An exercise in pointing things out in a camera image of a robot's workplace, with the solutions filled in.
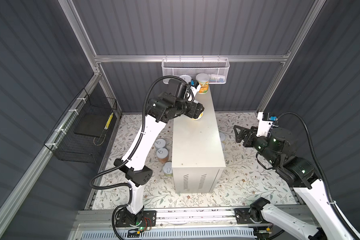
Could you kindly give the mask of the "yellow label can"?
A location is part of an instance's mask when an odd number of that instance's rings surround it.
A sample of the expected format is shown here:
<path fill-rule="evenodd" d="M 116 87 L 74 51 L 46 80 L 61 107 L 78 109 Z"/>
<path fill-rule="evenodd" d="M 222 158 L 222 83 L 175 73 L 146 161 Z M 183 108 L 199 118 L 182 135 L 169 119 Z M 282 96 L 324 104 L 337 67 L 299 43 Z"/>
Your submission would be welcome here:
<path fill-rule="evenodd" d="M 172 162 L 166 162 L 163 165 L 163 173 L 166 177 L 172 177 L 173 176 L 173 168 L 172 168 Z"/>

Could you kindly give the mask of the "orange label can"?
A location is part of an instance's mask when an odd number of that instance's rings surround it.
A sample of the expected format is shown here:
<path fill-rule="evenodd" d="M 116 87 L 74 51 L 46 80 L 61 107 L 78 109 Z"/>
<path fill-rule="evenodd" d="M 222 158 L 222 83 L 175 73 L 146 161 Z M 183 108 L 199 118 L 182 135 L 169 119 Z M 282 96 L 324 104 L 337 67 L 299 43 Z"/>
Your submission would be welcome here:
<path fill-rule="evenodd" d="M 199 85 L 201 86 L 201 88 L 199 90 L 199 94 L 206 94 L 209 90 L 210 75 L 205 74 L 205 73 L 197 74 L 196 80 L 198 81 Z"/>

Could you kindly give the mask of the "pink label can front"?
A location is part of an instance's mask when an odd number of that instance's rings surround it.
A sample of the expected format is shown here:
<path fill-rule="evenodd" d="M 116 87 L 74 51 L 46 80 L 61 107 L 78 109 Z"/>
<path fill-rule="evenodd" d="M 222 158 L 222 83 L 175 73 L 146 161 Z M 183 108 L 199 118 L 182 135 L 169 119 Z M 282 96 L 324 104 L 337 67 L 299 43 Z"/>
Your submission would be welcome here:
<path fill-rule="evenodd" d="M 192 77 L 189 75 L 181 75 L 180 78 L 184 80 L 187 84 L 189 84 L 192 80 Z"/>

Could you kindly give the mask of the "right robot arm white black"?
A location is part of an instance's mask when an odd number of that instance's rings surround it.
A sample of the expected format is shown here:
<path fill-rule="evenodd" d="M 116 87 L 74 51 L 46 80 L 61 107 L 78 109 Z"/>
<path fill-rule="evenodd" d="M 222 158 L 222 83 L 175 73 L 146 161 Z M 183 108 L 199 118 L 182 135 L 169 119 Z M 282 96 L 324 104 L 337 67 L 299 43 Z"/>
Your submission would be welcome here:
<path fill-rule="evenodd" d="M 258 130 L 234 126 L 236 142 L 254 148 L 257 155 L 271 164 L 270 168 L 303 199 L 319 226 L 298 220 L 263 197 L 250 205 L 247 215 L 251 220 L 256 224 L 274 224 L 299 240 L 360 240 L 360 233 L 330 200 L 324 177 L 310 161 L 295 155 L 292 133 L 275 128 L 269 134 L 258 136 Z"/>

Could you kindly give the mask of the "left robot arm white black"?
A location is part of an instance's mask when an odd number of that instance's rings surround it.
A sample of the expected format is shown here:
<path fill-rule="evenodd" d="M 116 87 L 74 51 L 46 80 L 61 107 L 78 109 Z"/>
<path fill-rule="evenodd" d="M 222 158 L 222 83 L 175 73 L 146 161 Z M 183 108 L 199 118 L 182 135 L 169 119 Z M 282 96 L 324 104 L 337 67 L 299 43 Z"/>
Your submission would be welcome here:
<path fill-rule="evenodd" d="M 175 76 L 167 76 L 167 79 L 169 83 L 166 91 L 157 97 L 152 98 L 151 91 L 164 78 L 159 78 L 150 86 L 143 103 L 140 132 L 127 153 L 115 161 L 130 184 L 130 200 L 123 208 L 123 213 L 135 226 L 143 219 L 144 185 L 153 174 L 145 165 L 146 158 L 159 133 L 174 118 L 185 115 L 190 119 L 198 119 L 204 111 L 203 105 L 195 101 L 201 89 L 197 81 L 187 82 Z"/>

